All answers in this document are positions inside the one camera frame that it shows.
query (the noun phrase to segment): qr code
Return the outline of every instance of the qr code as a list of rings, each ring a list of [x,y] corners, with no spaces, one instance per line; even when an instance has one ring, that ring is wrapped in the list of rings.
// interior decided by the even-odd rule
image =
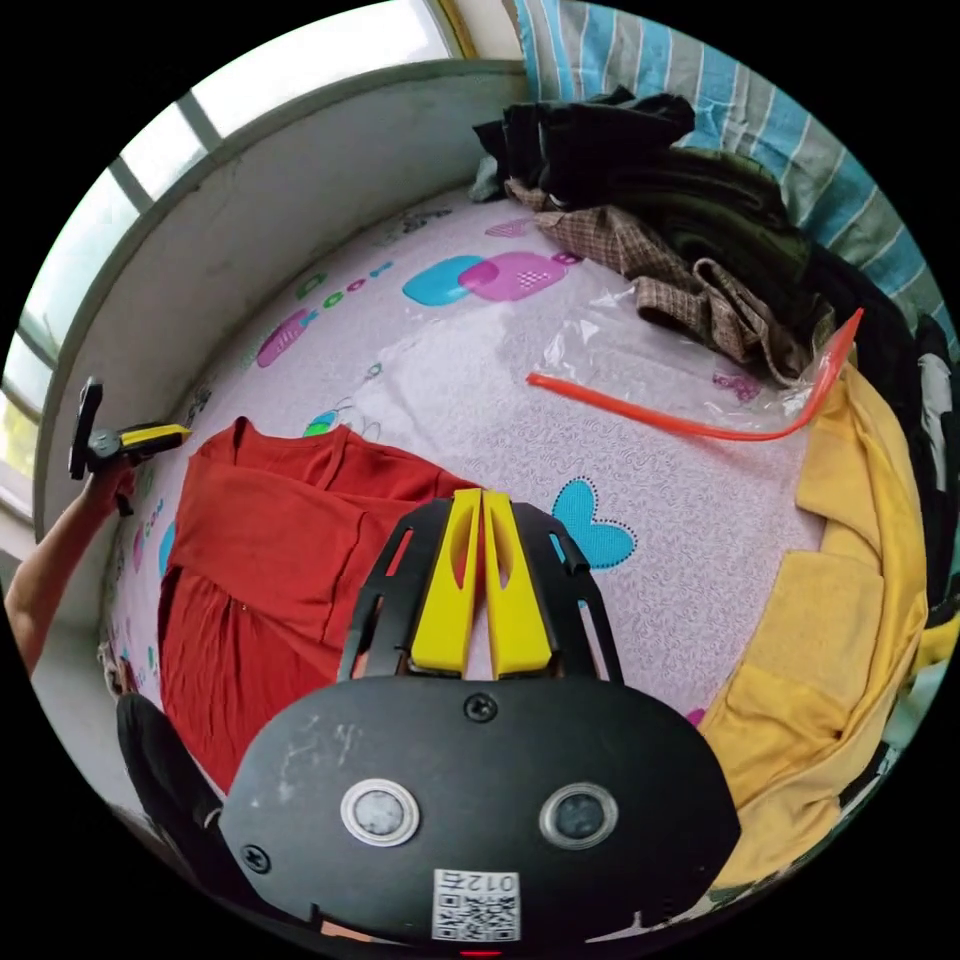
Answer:
[[[520,939],[520,875],[469,870],[433,872],[433,939]]]

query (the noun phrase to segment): window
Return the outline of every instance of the window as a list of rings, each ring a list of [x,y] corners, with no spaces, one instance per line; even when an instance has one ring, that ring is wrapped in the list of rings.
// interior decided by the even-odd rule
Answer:
[[[51,373],[50,368],[35,357],[30,348],[15,334],[3,368],[4,386],[12,387],[39,413],[43,410]]]
[[[37,425],[0,393],[0,489],[3,500],[28,517],[37,434]]]
[[[227,136],[318,87],[382,67],[450,56],[423,0],[387,0],[277,37],[201,80],[193,92]]]
[[[153,118],[124,148],[120,157],[156,200],[206,151],[175,103]]]
[[[136,219],[136,208],[105,170],[60,231],[26,304],[58,348],[94,277]]]

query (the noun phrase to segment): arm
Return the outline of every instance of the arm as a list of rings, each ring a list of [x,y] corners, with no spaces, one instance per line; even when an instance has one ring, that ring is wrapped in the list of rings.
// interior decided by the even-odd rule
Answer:
[[[132,492],[133,470],[126,462],[90,477],[80,496],[17,568],[4,607],[28,674],[33,674],[43,653],[70,577],[116,508],[116,494]]]

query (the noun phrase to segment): black device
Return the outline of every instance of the black device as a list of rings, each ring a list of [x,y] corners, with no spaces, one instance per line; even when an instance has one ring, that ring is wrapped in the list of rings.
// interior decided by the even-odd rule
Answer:
[[[133,465],[165,450],[183,444],[190,431],[178,423],[153,421],[138,423],[123,430],[95,429],[97,410],[103,401],[103,384],[90,377],[80,392],[80,406],[70,444],[68,470],[73,480],[82,480],[87,471],[97,473],[120,457]],[[133,508],[122,494],[117,495],[121,517],[133,515]]]
[[[707,742],[623,684],[563,524],[482,497],[498,679],[456,669],[466,581],[452,561],[476,559],[481,510],[479,491],[458,492],[398,525],[359,596],[339,682],[268,723],[231,786],[220,817],[231,852],[301,923],[450,952],[559,948],[625,929],[638,911],[650,927],[690,909],[740,837]],[[441,622],[446,660],[428,636]],[[528,632],[508,636],[514,624]],[[511,660],[511,644],[525,652]],[[351,679],[361,656],[366,672]]]

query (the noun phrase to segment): brown plaid shirt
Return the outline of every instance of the brown plaid shirt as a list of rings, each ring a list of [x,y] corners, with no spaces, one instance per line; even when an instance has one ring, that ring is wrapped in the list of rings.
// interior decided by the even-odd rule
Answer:
[[[566,212],[539,189],[517,180],[508,195],[534,211],[538,229],[565,250],[615,270],[634,284],[637,313],[680,327],[738,363],[762,360],[773,378],[791,386],[834,329],[833,310],[820,299],[812,344],[799,344],[769,307],[713,260],[692,266],[649,227],[617,207]]]

